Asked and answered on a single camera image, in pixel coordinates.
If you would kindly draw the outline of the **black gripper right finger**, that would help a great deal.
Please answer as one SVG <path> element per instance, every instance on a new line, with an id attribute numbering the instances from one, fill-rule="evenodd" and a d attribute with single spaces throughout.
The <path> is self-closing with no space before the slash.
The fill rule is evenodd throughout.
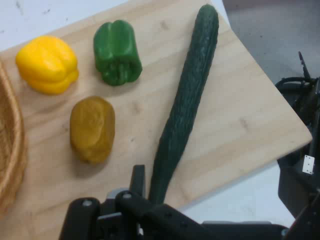
<path id="1" fill-rule="evenodd" d="M 140 224 L 148 240 L 282 240 L 288 231 L 268 222 L 200 224 L 167 204 L 152 204 L 130 191 L 117 195 L 117 209 Z"/>

